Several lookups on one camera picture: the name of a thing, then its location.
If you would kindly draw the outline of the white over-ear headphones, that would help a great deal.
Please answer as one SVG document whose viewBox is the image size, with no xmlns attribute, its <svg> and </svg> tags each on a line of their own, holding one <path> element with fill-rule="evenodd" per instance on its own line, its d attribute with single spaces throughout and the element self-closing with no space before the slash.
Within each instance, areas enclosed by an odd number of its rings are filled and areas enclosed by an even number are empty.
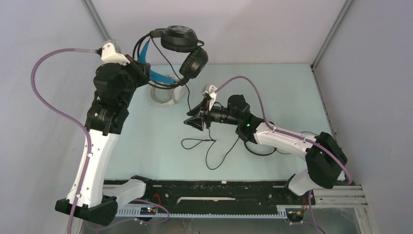
<svg viewBox="0 0 413 234">
<path fill-rule="evenodd" d="M 155 74 L 152 75 L 150 78 L 163 85 L 172 85 L 176 81 L 179 81 L 176 75 L 165 76 L 161 74 Z M 180 102 L 183 99 L 186 92 L 187 89 L 183 86 L 178 86 L 176 88 L 169 90 L 162 90 L 150 87 L 150 98 L 155 104 L 161 107 L 169 107 Z"/>
</svg>

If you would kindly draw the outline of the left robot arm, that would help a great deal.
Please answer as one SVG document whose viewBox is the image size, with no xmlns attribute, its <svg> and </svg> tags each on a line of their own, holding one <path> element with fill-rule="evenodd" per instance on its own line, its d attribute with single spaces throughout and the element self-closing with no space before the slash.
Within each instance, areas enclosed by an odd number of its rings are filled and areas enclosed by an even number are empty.
<svg viewBox="0 0 413 234">
<path fill-rule="evenodd" d="M 55 210 L 108 226 L 119 208 L 139 199 L 152 201 L 154 190 L 148 180 L 133 176 L 112 189 L 104 189 L 105 172 L 126 118 L 135 90 L 149 81 L 150 64 L 126 56 L 119 62 L 105 62 L 95 72 L 94 100 L 84 124 L 90 140 L 85 141 L 74 184 L 67 197 L 58 200 Z"/>
</svg>

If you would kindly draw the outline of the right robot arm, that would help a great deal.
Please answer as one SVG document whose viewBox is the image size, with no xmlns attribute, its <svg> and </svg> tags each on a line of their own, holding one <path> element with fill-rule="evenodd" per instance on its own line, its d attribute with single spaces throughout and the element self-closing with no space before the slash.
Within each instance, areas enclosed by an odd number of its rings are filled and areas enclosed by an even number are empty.
<svg viewBox="0 0 413 234">
<path fill-rule="evenodd" d="M 235 133 L 244 142 L 268 145 L 300 157 L 306 169 L 290 177 L 283 191 L 286 202 L 295 204 L 303 194 L 312 189 L 331 189 L 337 183 L 348 159 L 344 152 L 326 132 L 306 135 L 266 124 L 264 119 L 250 112 L 250 105 L 243 95 L 231 95 L 226 107 L 212 103 L 210 95 L 190 110 L 185 125 L 200 131 L 209 128 L 213 122 L 235 125 Z"/>
</svg>

